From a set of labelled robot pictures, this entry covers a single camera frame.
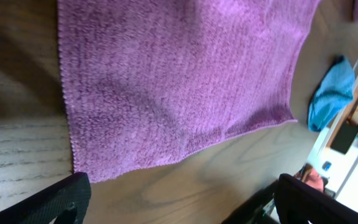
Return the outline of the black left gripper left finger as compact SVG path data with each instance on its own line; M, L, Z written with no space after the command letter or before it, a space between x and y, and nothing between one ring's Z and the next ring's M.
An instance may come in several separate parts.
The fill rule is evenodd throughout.
M85 172L77 172L0 212L0 223L82 224L91 198Z

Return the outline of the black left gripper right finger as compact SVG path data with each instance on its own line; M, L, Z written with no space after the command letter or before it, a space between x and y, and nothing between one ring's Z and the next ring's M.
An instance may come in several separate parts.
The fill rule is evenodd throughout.
M358 224L358 213L306 185L281 174L274 193L281 224Z

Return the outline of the purple microfiber cloth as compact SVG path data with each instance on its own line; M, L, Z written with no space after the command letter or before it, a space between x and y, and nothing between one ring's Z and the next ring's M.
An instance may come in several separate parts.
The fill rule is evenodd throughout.
M291 82L318 1L57 6L73 168L92 183L294 121Z

